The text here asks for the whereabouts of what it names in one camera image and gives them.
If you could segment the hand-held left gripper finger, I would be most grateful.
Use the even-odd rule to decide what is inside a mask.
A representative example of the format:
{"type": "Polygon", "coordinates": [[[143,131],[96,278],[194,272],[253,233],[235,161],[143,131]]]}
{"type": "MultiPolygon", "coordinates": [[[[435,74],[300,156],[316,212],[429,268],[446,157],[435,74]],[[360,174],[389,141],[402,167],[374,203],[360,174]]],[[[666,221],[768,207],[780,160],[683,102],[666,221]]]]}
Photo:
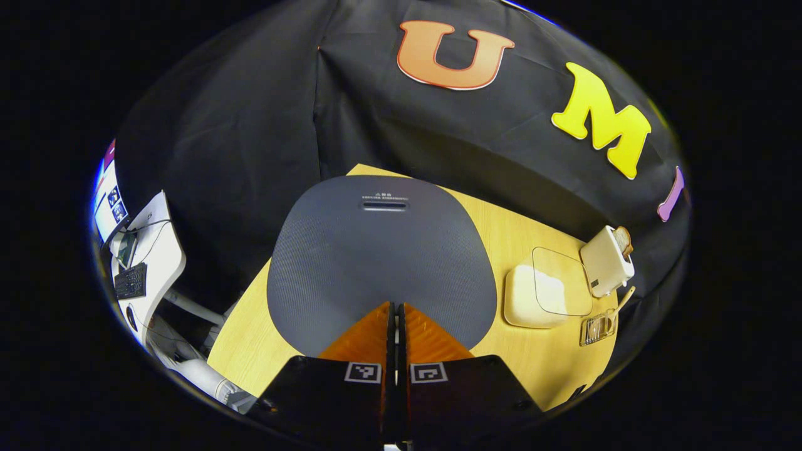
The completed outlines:
{"type": "Polygon", "coordinates": [[[379,305],[319,357],[294,356],[249,419],[319,450],[381,450],[395,371],[395,306],[379,305]]]}
{"type": "Polygon", "coordinates": [[[489,450],[543,419],[501,357],[473,357],[420,311],[399,306],[401,449],[489,450]]]}

